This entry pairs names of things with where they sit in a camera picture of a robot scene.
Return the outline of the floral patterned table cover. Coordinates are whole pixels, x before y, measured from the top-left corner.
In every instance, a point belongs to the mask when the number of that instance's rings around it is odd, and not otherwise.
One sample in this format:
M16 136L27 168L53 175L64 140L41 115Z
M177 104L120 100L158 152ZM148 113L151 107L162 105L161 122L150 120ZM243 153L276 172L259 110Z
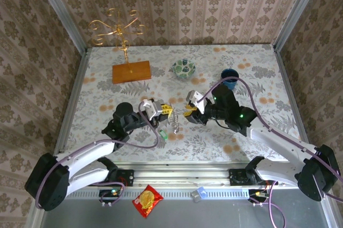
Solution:
M188 122L183 113L189 91L206 93L232 68L240 75L234 88L242 106L255 104L261 116L290 135L300 138L277 59L271 45L204 45L131 47L132 62L149 61L152 77L140 82L112 83L112 66L123 62L116 48L93 48L81 87L65 150L73 150L104 139L101 131L121 102L134 108L144 99L162 100L173 106L178 132L173 123L160 126L168 134L153 146L154 133L135 130L126 145L113 153L114 162L132 161L248 161L255 156L281 161L282 156L262 143L224 128L224 123L207 125ZM196 66L189 78L178 78L172 70L177 60L189 59Z

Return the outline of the dark blue mug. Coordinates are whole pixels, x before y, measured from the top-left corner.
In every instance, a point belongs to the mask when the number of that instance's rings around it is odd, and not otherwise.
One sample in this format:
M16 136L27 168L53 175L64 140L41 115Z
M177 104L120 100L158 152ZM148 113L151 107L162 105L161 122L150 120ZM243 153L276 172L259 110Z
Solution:
M234 69L225 69L221 73L221 79L225 79L228 77L235 77L239 78L239 74ZM237 79L227 79L223 81L223 84L225 84L230 90L233 90L237 84Z

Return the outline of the green leaf pattern bowl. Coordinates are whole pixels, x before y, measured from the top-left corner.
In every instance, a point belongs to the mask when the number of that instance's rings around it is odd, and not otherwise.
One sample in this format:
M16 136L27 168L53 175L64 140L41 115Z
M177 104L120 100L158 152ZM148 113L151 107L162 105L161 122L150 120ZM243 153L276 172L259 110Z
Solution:
M177 60L171 68L178 78L189 78L196 70L195 64L189 59Z

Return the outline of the gold hook stand wooden base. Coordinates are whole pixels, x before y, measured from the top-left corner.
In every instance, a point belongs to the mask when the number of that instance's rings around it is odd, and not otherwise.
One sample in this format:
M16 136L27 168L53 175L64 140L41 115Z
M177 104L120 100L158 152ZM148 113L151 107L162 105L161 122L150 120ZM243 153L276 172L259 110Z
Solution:
M104 21L96 19L91 21L88 26L94 31L105 28L105 32L97 32L91 38L91 41L95 46L104 45L106 38L111 35L115 36L119 41L115 44L115 48L123 52L125 62L123 64L114 64L112 66L112 83L122 84L151 79L151 68L149 61L131 63L128 57L130 41L126 37L128 35L142 35L146 30L146 27L143 24L139 24L135 31L130 30L131 26L138 21L140 13L137 10L129 11L129 16L132 18L132 20L128 24L123 24L121 22L121 12L119 9L110 8L107 10L106 15L109 17L116 17L116 22L113 25L110 25Z

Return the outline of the small black control board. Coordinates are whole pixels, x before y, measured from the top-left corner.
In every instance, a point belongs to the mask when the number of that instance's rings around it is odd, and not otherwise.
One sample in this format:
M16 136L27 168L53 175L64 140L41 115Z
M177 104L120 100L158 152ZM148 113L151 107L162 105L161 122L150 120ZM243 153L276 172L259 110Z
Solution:
M124 189L109 189L99 191L99 201L102 207L112 207L122 196Z
M253 206L259 205L263 206L267 204L269 200L269 193L266 190L249 189L248 201L253 204Z

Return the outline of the small grey blue packet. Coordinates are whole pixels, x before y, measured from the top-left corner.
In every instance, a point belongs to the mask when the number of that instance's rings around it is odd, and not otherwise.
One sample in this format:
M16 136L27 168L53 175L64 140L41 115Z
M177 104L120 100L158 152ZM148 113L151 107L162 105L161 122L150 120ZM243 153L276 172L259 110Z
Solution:
M207 191L204 187L199 187L198 189L191 192L191 197L195 203L207 198Z

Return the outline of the red snack packet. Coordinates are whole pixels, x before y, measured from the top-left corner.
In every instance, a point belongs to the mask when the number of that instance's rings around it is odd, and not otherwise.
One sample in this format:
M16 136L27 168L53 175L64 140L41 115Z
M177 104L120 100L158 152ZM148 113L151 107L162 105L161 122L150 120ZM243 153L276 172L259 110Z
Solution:
M158 193L152 186L147 185L146 188L132 201L136 210L147 218L154 207L162 201L163 196Z

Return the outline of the aluminium frame side rail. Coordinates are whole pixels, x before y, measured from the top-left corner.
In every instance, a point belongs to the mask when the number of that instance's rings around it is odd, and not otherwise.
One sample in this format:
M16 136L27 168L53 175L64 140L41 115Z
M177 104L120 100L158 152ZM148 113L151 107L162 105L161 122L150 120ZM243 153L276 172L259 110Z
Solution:
M91 52L91 48L86 49L85 53L81 57L61 129L58 134L56 146L54 148L54 155L65 151ZM40 228L43 215L44 211L37 209L35 204L32 203L24 228Z
M277 59L279 70L280 70L282 79L284 81L284 85L285 85L285 89L289 98L290 106L294 114L294 119L298 128L298 131L299 131L299 136L303 141L309 143L309 140L305 131L305 127L303 125L299 109L297 107L294 93L289 82L287 71L282 61L282 57L280 55L280 52L276 50L274 47L273 47L273 50L275 52L275 57ZM324 211L324 216L325 216L325 219L329 228L343 228L343 218L341 217L337 201L330 197L326 197L324 200L320 202L320 204Z

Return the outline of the aluminium mounting rail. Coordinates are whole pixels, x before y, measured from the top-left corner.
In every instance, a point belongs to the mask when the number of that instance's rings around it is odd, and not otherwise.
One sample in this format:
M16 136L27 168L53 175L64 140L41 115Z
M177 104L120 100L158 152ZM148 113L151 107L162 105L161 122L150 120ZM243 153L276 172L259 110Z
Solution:
M241 169L238 170L134 170L129 172L127 182L132 181L134 187L152 185L156 187L264 187L271 182L253 183Z

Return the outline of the aluminium frame post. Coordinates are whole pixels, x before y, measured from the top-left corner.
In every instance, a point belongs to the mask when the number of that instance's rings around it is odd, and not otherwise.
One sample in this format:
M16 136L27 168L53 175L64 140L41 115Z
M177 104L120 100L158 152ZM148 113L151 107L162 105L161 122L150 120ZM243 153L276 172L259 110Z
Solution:
M57 16L59 17L62 25L66 29L73 44L79 51L81 56L84 56L87 52L87 45L83 41L72 16L69 14L66 4L62 0L48 0Z
M273 44L273 48L276 53L279 53L282 50L309 1L310 0L295 0L290 13Z

